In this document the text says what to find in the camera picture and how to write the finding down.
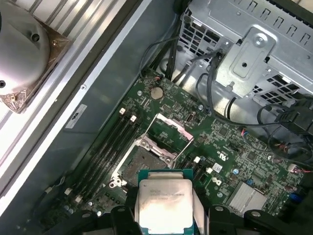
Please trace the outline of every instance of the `ram slot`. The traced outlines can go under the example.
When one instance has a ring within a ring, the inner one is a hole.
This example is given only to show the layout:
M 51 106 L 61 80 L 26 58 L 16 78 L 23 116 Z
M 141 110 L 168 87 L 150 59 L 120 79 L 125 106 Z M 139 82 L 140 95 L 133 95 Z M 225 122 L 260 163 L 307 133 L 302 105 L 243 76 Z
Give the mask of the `ram slot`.
M 74 187 L 75 192 L 81 191 L 82 187 L 87 183 L 90 175 L 95 171 L 95 169 L 99 166 L 99 162 L 102 160 L 102 155 L 107 151 L 110 147 L 112 141 L 115 140 L 116 135 L 120 133 L 120 130 L 124 128 L 129 121 L 129 118 L 122 117 L 114 123 L 113 127 L 109 130 L 109 134 L 104 138 L 102 145 L 99 146 L 93 157 L 88 161 L 87 166 L 85 167 L 84 173 L 78 180 L 78 183 Z
M 138 125 L 132 124 L 131 129 L 124 135 L 123 139 L 120 140 L 119 145 L 114 152 L 111 152 L 106 158 L 106 166 L 98 174 L 95 180 L 90 183 L 90 189 L 86 193 L 86 198 L 92 198 L 97 189 L 104 182 L 108 172 L 112 169 L 114 164 L 118 161 L 119 157 L 122 155 L 124 150 L 129 146 L 128 143 L 131 143 L 135 138 L 135 133 L 138 129 Z
M 86 181 L 84 185 L 80 188 L 79 194 L 84 194 L 86 192 L 86 188 L 90 186 L 90 183 L 94 180 L 95 176 L 104 166 L 105 161 L 107 160 L 106 157 L 108 155 L 108 152 L 111 152 L 113 149 L 113 146 L 119 142 L 119 140 L 123 137 L 125 131 L 129 130 L 130 128 L 130 121 L 128 120 L 121 129 L 118 130 L 118 133 L 115 133 L 113 138 L 107 142 L 106 148 L 104 151 L 99 154 L 99 158 L 96 161 L 96 164 L 90 169 L 89 174 L 87 175 Z

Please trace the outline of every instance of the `black cable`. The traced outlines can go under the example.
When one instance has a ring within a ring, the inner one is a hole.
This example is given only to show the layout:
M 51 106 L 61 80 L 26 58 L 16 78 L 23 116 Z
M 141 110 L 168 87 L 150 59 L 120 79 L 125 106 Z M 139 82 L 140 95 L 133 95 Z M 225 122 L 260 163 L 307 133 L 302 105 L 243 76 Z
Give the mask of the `black cable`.
M 227 107 L 227 112 L 226 112 L 226 118 L 230 120 L 230 110 L 231 110 L 231 106 L 233 105 L 233 103 L 235 102 L 237 98 L 234 97 L 231 99 L 231 101 L 229 102 L 228 104 L 228 107 Z
M 228 120 L 228 119 L 224 118 L 223 116 L 221 116 L 220 114 L 215 112 L 214 106 L 213 106 L 213 101 L 212 101 L 212 84 L 213 84 L 213 79 L 216 77 L 217 67 L 219 65 L 220 59 L 221 58 L 219 56 L 213 57 L 213 59 L 211 61 L 211 68 L 209 71 L 207 86 L 206 86 L 207 100 L 209 103 L 209 107 L 211 107 L 212 116 L 215 119 L 217 119 L 218 121 L 226 123 L 228 125 L 232 125 L 232 126 L 262 128 L 262 127 L 271 126 L 271 125 L 280 125 L 280 123 L 278 123 L 278 122 L 266 123 L 266 124 L 239 123 L 239 122 L 234 122 L 234 121 Z
M 214 51 L 212 51 L 212 52 L 210 52 L 210 53 L 207 53 L 207 54 L 204 54 L 204 55 L 201 55 L 201 56 L 197 56 L 197 57 L 191 59 L 191 60 L 189 61 L 189 63 L 187 63 L 187 64 L 184 66 L 184 68 L 180 71 L 180 73 L 173 79 L 172 82 L 173 82 L 173 83 L 177 83 L 177 82 L 181 79 L 181 77 L 183 77 L 183 75 L 184 75 L 185 73 L 187 73 L 187 71 L 189 70 L 189 68 L 191 67 L 191 65 L 192 65 L 194 62 L 196 62 L 197 60 L 210 59 L 211 57 L 216 56 L 216 54 L 217 54 L 218 52 L 220 52 L 220 50 L 214 50 Z
M 181 27 L 181 20 L 178 17 L 173 36 L 179 35 L 180 27 Z M 166 68 L 166 72 L 165 72 L 165 77 L 169 80 L 172 80 L 172 76 L 173 76 L 174 69 L 175 69 L 177 45 L 178 45 L 178 39 L 173 40 L 171 42 L 171 50 L 170 50 L 170 55 L 169 55 L 167 68 Z
M 159 41 L 159 42 L 156 42 L 156 43 L 152 43 L 150 44 L 147 49 L 145 50 L 145 52 L 143 53 L 141 59 L 140 59 L 140 63 L 139 63 L 139 77 L 140 78 L 144 78 L 144 76 L 142 75 L 142 69 L 143 69 L 143 63 L 144 63 L 144 60 L 148 54 L 148 52 L 151 50 L 151 48 L 153 48 L 154 46 L 156 45 L 159 45 L 161 43 L 166 43 L 166 42 L 170 42 L 170 41 L 173 41 L 173 40 L 176 40 L 178 39 L 179 36 L 176 36 L 176 37 L 172 37 L 172 38 L 168 38 L 168 39 L 165 39 L 165 40 L 162 40 L 162 41 Z
M 207 105 L 206 105 L 206 102 L 202 99 L 201 95 L 200 95 L 200 92 L 199 92 L 199 84 L 201 83 L 202 79 L 204 76 L 208 76 L 209 74 L 207 73 L 203 73 L 200 75 L 199 79 L 197 80 L 196 82 L 196 93 L 197 93 L 197 97 L 198 99 L 201 101 L 201 103 L 204 105 L 205 108 L 209 108 Z

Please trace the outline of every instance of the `black plastic part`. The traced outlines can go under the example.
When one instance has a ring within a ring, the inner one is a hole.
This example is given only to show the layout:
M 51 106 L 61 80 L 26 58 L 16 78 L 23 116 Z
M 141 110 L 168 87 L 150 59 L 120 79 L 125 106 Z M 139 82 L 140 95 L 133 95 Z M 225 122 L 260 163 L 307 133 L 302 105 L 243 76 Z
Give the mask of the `black plastic part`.
M 313 135 L 313 98 L 302 99 L 280 113 L 276 122 L 297 135 Z
M 174 2 L 174 12 L 181 15 L 187 8 L 190 0 L 175 0 Z
M 5 87 L 5 81 L 1 80 L 0 81 L 0 88 L 4 88 Z

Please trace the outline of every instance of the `chip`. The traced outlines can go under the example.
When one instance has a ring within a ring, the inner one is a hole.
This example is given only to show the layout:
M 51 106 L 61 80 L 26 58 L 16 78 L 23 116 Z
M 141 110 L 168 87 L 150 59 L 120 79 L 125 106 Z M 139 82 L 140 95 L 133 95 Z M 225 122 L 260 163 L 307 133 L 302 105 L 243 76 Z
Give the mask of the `chip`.
M 228 133 L 228 130 L 227 130 L 226 128 L 224 128 L 224 127 L 222 127 L 222 128 L 220 129 L 220 131 L 219 131 L 219 134 L 220 134 L 221 136 L 223 136 L 223 137 L 225 137 L 225 136 L 227 135 L 227 133 Z
M 254 161 L 256 158 L 256 154 L 254 152 L 250 152 L 247 156 L 247 158 L 251 161 Z

